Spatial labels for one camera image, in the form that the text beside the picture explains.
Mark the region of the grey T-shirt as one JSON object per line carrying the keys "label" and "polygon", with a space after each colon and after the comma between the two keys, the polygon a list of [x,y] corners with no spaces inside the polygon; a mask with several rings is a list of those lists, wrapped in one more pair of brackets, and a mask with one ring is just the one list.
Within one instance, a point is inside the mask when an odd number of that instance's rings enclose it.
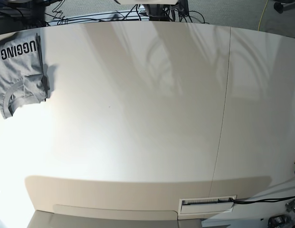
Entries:
{"label": "grey T-shirt", "polygon": [[14,34],[0,40],[0,113],[4,119],[17,108],[39,104],[48,97],[40,36]]}

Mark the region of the grey central robot stand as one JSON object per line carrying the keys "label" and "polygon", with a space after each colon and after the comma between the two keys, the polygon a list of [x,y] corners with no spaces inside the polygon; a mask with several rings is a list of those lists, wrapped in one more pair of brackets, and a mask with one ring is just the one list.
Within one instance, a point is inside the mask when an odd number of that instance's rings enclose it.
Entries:
{"label": "grey central robot stand", "polygon": [[170,21],[170,5],[165,4],[144,4],[144,11],[140,13],[147,16],[150,21]]}

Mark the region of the black device bottom right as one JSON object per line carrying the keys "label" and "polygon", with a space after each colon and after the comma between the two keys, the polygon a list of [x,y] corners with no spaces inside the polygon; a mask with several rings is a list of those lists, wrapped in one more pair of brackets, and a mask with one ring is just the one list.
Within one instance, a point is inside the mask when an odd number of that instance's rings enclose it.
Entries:
{"label": "black device bottom right", "polygon": [[268,220],[268,228],[282,228],[290,223],[290,218],[287,215],[277,215],[270,217]]}

